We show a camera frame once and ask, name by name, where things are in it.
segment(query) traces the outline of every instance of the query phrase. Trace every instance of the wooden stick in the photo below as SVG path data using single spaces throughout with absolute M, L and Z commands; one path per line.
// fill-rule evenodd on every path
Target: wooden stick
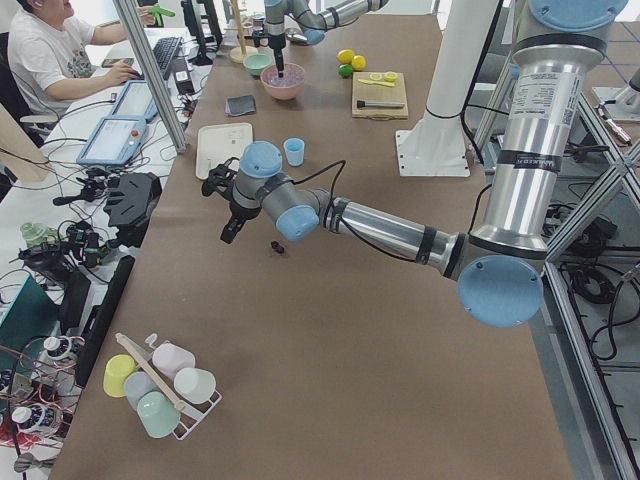
M 176 393 L 169 387 L 169 385 L 167 385 L 165 381 L 160 378 L 160 375 L 158 375 L 153 367 L 149 365 L 149 362 L 147 362 L 144 357 L 140 355 L 140 352 L 138 352 L 138 349 L 136 348 L 140 347 L 133 340 L 122 333 L 116 333 L 116 341 L 124 347 L 127 353 L 131 355 L 136 363 L 140 365 L 140 367 L 147 373 L 147 375 L 149 375 L 149 377 L 151 377 L 151 380 L 153 380 L 158 388 L 162 390 L 162 393 L 164 393 L 171 401 L 171 403 L 173 403 L 173 406 L 176 408 L 176 410 L 182 412 L 187 406 L 186 402 L 184 400 L 181 400 L 178 395 L 176 395 Z
M 244 27 L 242 25 L 242 18 L 240 16 L 240 8 L 238 8 L 238 0 L 231 0 L 231 7 L 233 8 L 233 17 L 236 20 L 236 29 L 238 30 L 238 40 L 240 41 L 240 49 L 242 50 L 242 56 L 247 56 L 247 44 L 244 40 Z

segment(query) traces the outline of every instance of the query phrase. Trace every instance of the silver robot arm segment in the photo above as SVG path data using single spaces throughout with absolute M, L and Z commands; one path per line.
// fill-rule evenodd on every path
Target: silver robot arm segment
M 291 15 L 307 37 L 307 43 L 316 44 L 324 38 L 327 30 L 338 28 L 356 20 L 360 15 L 379 10 L 388 0 L 347 0 L 320 13 L 313 13 L 309 0 L 265 0 L 265 31 L 269 47 L 278 69 L 283 76 L 284 58 L 282 49 L 286 46 L 284 19 Z

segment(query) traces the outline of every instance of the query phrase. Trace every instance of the desk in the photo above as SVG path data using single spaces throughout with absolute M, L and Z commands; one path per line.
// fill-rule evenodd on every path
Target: desk
M 309 76 L 287 103 L 216 60 L 110 333 L 142 342 L 156 331 L 188 348 L 224 398 L 185 441 L 150 439 L 126 400 L 102 391 L 107 360 L 123 352 L 110 335 L 52 480 L 572 477 L 526 326 L 481 325 L 435 271 L 326 231 L 289 244 L 262 215 L 225 245 L 227 205 L 203 198 L 194 176 L 199 127 L 250 121 L 256 139 L 307 141 L 296 178 L 345 158 L 338 195 L 466 230 L 482 169 L 401 178 L 395 159 L 394 132 L 422 116 L 439 42 L 434 17 L 365 15 L 319 46 L 287 48 Z M 351 118 L 335 61 L 347 47 L 371 70 L 405 74 L 409 120 Z M 225 117 L 225 97 L 247 93 L 258 113 Z M 274 239 L 285 257 L 270 252 Z

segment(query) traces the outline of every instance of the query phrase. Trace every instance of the hand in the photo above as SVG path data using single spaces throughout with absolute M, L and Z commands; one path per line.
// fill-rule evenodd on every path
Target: hand
M 107 87 L 116 87 L 124 82 L 136 80 L 137 78 L 139 78 L 138 72 L 122 60 L 111 67 L 109 73 L 105 75 Z
M 140 15 L 140 21 L 142 22 L 143 25 L 149 27 L 151 25 L 155 25 L 156 24 L 156 19 L 153 15 L 148 14 L 147 12 L 149 11 L 149 9 L 151 8 L 151 6 L 146 6 L 146 7 L 137 7 L 136 10 L 138 11 L 138 15 Z

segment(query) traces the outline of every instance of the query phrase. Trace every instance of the white pillar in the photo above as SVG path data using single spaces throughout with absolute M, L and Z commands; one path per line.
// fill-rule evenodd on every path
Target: white pillar
M 396 132 L 401 176 L 467 177 L 461 112 L 491 20 L 502 0 L 453 0 L 424 117 Z

